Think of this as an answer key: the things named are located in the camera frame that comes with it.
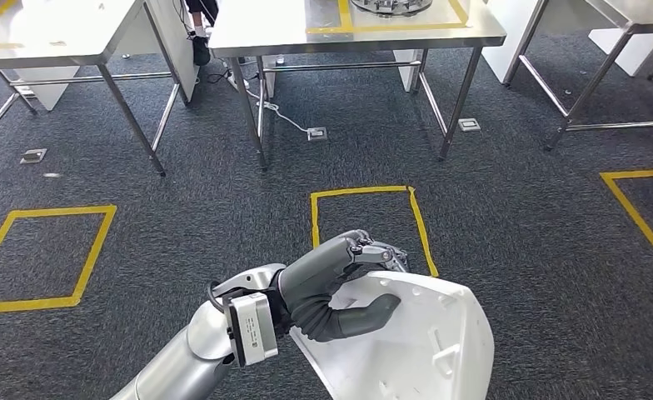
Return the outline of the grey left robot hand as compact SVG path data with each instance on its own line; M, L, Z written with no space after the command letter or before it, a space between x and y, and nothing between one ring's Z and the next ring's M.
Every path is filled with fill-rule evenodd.
M355 229L321 243L283 269L277 286L293 325L320 343L383 328L401 302L396 295L383 294L365 307L335 309L330 305L341 285L364 265L406 273L407 253Z

